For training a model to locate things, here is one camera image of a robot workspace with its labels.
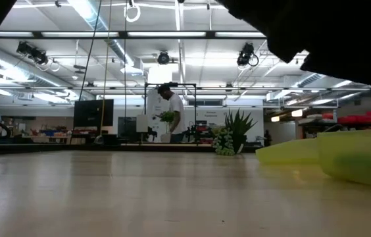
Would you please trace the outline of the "small green potted plant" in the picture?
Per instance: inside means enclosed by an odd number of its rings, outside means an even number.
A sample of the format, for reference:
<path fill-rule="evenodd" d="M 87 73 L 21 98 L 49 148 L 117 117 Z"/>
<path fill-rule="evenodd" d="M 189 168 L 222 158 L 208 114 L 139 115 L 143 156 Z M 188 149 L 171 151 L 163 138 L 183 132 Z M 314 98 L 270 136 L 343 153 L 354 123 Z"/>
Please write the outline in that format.
<path fill-rule="evenodd" d="M 174 112 L 172 112 L 172 111 L 162 112 L 159 115 L 159 118 L 160 118 L 160 121 L 165 123 L 165 125 L 166 125 L 166 132 L 161 135 L 161 142 L 162 143 L 170 143 L 170 137 L 171 137 L 170 127 L 171 127 L 171 124 L 174 121 Z"/>

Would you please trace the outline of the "green potted succulent plant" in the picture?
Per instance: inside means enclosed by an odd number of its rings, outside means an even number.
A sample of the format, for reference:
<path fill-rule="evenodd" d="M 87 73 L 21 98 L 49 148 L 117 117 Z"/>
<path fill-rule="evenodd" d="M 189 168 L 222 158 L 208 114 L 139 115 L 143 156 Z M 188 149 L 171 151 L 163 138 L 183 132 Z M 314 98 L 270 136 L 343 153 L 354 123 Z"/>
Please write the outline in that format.
<path fill-rule="evenodd" d="M 255 121 L 251 113 L 245 113 L 239 109 L 233 113 L 228 111 L 225 116 L 224 126 L 212 129 L 214 140 L 212 147 L 218 155 L 234 156 L 240 154 L 247 141 L 245 135 L 254 125 Z"/>

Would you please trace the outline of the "yellow transparent zip pouch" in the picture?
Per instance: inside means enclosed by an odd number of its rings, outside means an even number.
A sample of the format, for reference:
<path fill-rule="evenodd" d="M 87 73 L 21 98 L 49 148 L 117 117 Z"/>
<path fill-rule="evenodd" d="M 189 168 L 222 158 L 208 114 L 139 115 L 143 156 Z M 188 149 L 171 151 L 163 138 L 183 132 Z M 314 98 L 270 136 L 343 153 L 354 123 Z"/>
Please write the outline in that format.
<path fill-rule="evenodd" d="M 371 130 L 323 132 L 256 150 L 262 164 L 317 164 L 330 177 L 371 186 Z"/>

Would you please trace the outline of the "white box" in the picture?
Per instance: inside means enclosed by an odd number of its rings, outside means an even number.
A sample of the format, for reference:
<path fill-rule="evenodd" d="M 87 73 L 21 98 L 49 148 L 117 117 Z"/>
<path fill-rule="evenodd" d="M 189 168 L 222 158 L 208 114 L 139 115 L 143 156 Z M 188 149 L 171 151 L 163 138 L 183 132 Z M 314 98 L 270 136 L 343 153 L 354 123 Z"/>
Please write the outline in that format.
<path fill-rule="evenodd" d="M 147 115 L 137 115 L 136 117 L 136 132 L 148 132 L 148 117 Z"/>

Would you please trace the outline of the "black overhead light bar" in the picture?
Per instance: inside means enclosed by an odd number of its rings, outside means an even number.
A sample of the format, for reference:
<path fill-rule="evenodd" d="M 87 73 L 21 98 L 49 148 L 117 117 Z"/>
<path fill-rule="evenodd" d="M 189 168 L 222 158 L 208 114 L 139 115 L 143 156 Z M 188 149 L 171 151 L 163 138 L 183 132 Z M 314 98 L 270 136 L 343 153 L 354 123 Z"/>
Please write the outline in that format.
<path fill-rule="evenodd" d="M 237 31 L 0 31 L 0 39 L 31 39 L 31 40 L 92 40 L 92 39 L 252 39 L 265 40 L 266 36 L 261 32 L 237 32 Z"/>

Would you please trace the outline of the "black monitor screen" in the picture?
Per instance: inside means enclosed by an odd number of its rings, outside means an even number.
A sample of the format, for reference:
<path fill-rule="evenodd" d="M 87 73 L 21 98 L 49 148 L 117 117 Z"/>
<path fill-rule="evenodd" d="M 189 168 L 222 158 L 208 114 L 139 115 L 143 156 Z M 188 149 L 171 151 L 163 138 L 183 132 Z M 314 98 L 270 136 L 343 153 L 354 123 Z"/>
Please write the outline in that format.
<path fill-rule="evenodd" d="M 74 104 L 74 127 L 112 126 L 114 100 L 77 101 Z"/>

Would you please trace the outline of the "workbench with coloured bins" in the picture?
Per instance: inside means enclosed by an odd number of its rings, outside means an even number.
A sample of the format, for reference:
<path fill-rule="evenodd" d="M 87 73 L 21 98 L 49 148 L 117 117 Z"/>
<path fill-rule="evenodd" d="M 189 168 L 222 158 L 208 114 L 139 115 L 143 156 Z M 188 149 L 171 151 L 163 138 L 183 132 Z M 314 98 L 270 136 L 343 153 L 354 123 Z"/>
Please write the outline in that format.
<path fill-rule="evenodd" d="M 13 126 L 10 138 L 0 144 L 67 144 L 70 138 L 67 130 L 27 130 Z"/>

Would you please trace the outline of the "red storage bins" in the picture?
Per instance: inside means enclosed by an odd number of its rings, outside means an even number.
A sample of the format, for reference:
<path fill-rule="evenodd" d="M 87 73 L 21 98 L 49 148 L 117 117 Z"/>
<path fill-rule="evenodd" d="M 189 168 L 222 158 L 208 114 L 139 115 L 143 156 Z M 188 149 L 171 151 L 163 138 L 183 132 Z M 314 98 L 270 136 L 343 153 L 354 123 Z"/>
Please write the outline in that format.
<path fill-rule="evenodd" d="M 320 122 L 334 122 L 340 124 L 371 124 L 371 111 L 365 112 L 363 115 L 345 115 L 338 117 L 333 113 L 324 113 Z"/>

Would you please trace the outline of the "black metal table frame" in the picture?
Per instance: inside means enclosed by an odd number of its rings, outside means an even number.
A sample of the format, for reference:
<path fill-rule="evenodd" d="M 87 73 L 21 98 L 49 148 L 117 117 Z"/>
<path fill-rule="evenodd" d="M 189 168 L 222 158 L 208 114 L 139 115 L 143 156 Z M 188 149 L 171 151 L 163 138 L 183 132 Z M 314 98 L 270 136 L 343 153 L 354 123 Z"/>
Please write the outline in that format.
<path fill-rule="evenodd" d="M 210 145 L 194 144 L 127 144 L 127 145 L 66 145 L 66 144 L 0 144 L 0 155 L 15 153 L 37 153 L 46 151 L 148 151 L 148 152 L 186 152 L 211 153 Z"/>

